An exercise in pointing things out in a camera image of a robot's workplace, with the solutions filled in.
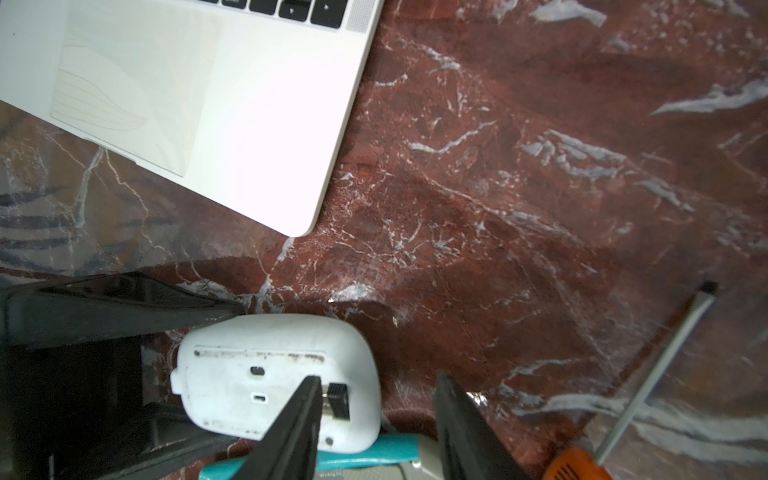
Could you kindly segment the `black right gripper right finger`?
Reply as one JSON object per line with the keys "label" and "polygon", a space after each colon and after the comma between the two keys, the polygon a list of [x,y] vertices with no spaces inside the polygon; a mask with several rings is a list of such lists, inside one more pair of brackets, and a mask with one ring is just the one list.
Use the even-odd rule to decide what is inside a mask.
{"label": "black right gripper right finger", "polygon": [[434,410],[445,479],[527,479],[461,385],[438,373]]}

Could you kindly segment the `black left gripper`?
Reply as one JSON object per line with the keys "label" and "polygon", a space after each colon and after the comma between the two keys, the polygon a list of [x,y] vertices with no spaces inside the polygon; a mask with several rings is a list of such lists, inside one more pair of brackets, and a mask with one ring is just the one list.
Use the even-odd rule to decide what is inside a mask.
{"label": "black left gripper", "polygon": [[136,336],[244,313],[141,272],[2,289],[2,478],[162,479],[236,443],[181,406],[143,407]]}

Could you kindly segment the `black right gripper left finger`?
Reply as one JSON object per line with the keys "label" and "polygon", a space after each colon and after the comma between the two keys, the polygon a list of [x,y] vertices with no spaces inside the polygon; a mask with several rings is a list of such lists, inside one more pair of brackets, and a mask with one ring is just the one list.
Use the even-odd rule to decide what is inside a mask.
{"label": "black right gripper left finger", "polygon": [[318,376],[307,376],[232,480],[313,479],[322,417]]}

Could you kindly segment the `black usb mouse receiver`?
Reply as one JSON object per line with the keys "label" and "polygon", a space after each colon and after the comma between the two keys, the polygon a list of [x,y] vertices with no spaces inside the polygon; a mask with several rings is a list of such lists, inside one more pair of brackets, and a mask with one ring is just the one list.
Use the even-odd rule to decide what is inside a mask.
{"label": "black usb mouse receiver", "polygon": [[323,393],[323,408],[329,411],[334,419],[348,421],[350,419],[348,386],[343,383],[329,383]]}

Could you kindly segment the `white wireless mouse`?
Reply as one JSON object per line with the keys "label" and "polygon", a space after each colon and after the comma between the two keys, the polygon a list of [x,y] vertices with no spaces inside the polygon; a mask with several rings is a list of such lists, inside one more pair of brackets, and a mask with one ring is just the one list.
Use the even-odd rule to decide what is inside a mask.
{"label": "white wireless mouse", "polygon": [[308,314],[242,315],[189,332],[170,376],[189,418],[228,436],[260,440],[307,376],[348,386],[350,419],[323,408],[318,448],[356,454],[377,439],[381,383],[363,335],[342,320]]}

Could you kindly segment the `silver laptop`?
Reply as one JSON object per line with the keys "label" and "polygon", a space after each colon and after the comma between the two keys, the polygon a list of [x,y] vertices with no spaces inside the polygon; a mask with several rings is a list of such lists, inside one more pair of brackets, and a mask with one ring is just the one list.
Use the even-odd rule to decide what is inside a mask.
{"label": "silver laptop", "polygon": [[5,1],[1,98],[289,237],[338,158],[379,1]]}

